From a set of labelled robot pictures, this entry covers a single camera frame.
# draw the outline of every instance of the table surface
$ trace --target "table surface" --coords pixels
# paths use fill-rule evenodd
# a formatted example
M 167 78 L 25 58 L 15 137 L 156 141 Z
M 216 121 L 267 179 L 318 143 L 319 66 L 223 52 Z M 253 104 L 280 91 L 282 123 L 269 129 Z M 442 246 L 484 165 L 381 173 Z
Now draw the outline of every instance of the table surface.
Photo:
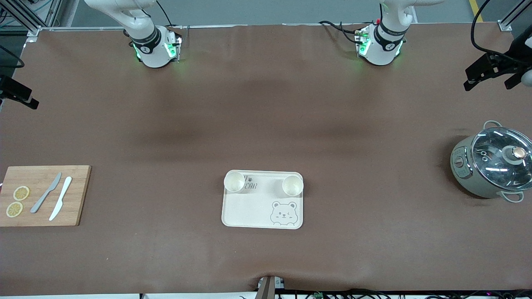
M 512 38 L 477 25 L 485 47 Z M 1 171 L 92 165 L 77 227 L 1 228 L 0 295 L 532 288 L 532 193 L 464 191 L 448 164 L 486 120 L 532 135 L 530 89 L 463 90 L 468 24 L 418 24 L 386 67 L 319 26 L 184 31 L 149 69 L 120 31 L 41 32 L 8 102 Z M 298 230 L 226 227 L 230 169 L 297 171 Z

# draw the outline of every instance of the white knife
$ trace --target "white knife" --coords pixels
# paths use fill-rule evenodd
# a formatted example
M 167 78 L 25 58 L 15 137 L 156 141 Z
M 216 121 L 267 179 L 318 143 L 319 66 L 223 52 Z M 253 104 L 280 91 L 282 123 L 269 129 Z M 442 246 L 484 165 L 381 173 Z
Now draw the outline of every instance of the white knife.
M 52 192 L 55 189 L 55 187 L 57 187 L 57 184 L 59 184 L 59 180 L 60 179 L 61 179 L 61 173 L 58 173 L 57 176 L 55 177 L 54 181 L 50 185 L 50 187 L 48 187 L 48 190 L 46 190 L 46 192 L 44 192 L 44 194 L 39 198 L 39 200 L 31 208 L 31 210 L 30 210 L 31 213 L 37 213 L 37 211 L 39 210 L 40 206 L 43 204 L 44 199 L 46 199 L 46 197 L 48 196 L 48 193 Z
M 59 211 L 63 207 L 63 197 L 65 196 L 65 193 L 67 192 L 67 189 L 70 186 L 71 181 L 72 181 L 72 177 L 66 177 L 65 183 L 63 184 L 63 189 L 61 190 L 59 199 L 57 200 L 57 203 L 55 204 L 54 211 L 52 212 L 52 215 L 50 215 L 49 221 L 54 220 L 54 218 L 57 216 L 57 214 L 59 214 Z

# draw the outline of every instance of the pot handle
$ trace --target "pot handle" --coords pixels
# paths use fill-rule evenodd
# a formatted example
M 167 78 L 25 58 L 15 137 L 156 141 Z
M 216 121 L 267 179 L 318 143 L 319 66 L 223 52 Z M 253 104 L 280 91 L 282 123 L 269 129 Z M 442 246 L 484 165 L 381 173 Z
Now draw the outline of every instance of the pot handle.
M 500 122 L 495 121 L 495 120 L 488 120 L 484 123 L 484 129 L 486 129 L 486 125 L 489 123 L 494 124 L 496 127 L 502 127 L 502 124 Z
M 500 195 L 505 201 L 510 203 L 520 203 L 523 201 L 523 198 L 525 198 L 525 195 L 523 194 L 523 191 L 521 192 L 506 192 L 506 191 L 499 191 L 497 192 L 498 195 Z M 519 195 L 519 199 L 516 201 L 513 201 L 508 198 L 508 195 Z

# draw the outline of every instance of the cup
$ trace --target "cup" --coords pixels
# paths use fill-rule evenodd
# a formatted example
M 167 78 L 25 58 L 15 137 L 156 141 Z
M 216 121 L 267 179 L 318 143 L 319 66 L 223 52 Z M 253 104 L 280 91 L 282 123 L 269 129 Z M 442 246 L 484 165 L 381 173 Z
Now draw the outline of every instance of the cup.
M 282 190 L 288 196 L 297 196 L 303 192 L 303 180 L 297 176 L 286 177 L 282 181 Z
M 233 193 L 240 192 L 244 188 L 244 183 L 244 175 L 238 171 L 229 171 L 223 179 L 223 186 Z

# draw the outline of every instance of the white tray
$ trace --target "white tray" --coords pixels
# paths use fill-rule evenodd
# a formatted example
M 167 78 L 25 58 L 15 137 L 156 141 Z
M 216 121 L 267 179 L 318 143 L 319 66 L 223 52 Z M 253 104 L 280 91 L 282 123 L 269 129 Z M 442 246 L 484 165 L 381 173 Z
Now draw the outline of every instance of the white tray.
M 224 188 L 222 222 L 231 227 L 298 229 L 303 225 L 303 192 L 291 197 L 282 190 L 282 181 L 297 172 L 238 171 L 245 177 L 239 193 Z

